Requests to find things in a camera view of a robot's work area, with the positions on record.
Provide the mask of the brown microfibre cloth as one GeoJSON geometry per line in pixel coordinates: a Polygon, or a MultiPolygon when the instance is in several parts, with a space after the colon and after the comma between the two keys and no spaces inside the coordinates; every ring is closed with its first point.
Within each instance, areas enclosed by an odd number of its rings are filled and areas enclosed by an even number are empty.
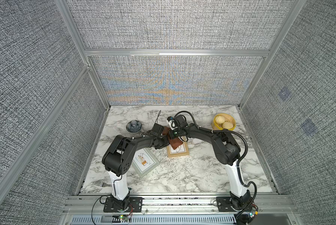
{"type": "Polygon", "coordinates": [[[162,131],[162,135],[168,138],[169,144],[172,146],[174,150],[176,150],[180,145],[183,144],[183,141],[180,138],[172,139],[169,134],[170,127],[164,127],[162,131]]]}

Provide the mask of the light wood picture frame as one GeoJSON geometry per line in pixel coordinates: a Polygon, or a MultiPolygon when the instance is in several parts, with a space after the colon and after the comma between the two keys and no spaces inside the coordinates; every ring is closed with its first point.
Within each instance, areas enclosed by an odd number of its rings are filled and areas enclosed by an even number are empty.
{"type": "Polygon", "coordinates": [[[167,147],[167,154],[169,158],[181,157],[189,155],[189,149],[186,142],[178,146],[176,149],[173,149],[171,145],[167,147]]]}

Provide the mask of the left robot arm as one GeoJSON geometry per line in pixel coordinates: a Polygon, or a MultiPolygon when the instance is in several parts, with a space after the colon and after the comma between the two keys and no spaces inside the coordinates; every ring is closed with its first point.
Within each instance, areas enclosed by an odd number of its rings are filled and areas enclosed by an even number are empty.
{"type": "Polygon", "coordinates": [[[136,151],[144,148],[161,149],[169,145],[169,135],[125,137],[117,135],[102,158],[102,164],[109,172],[115,199],[122,201],[129,194],[126,173],[131,167],[136,151]]]}

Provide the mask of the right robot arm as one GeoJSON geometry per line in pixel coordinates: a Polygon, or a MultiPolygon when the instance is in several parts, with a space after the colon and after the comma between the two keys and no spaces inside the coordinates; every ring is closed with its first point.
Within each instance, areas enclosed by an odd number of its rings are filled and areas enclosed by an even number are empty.
{"type": "Polygon", "coordinates": [[[195,138],[212,145],[217,160],[225,165],[230,183],[231,207],[236,211],[245,211],[254,201],[242,177],[240,162],[248,152],[248,144],[238,133],[230,130],[211,130],[194,124],[168,129],[171,139],[179,137],[195,138]]]}

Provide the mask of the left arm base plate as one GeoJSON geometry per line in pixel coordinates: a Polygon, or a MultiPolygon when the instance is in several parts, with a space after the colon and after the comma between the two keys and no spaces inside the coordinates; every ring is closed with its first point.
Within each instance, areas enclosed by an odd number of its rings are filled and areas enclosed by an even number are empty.
{"type": "Polygon", "coordinates": [[[130,213],[141,212],[143,199],[141,197],[126,197],[123,200],[118,200],[114,197],[108,197],[105,200],[104,213],[130,213]]]}

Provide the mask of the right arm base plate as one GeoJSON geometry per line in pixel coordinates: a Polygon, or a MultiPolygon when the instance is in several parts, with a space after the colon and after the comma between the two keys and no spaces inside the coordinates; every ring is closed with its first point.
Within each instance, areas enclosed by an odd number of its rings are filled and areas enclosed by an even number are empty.
{"type": "Polygon", "coordinates": [[[231,197],[216,197],[216,205],[219,212],[235,212],[232,207],[231,197]]]}

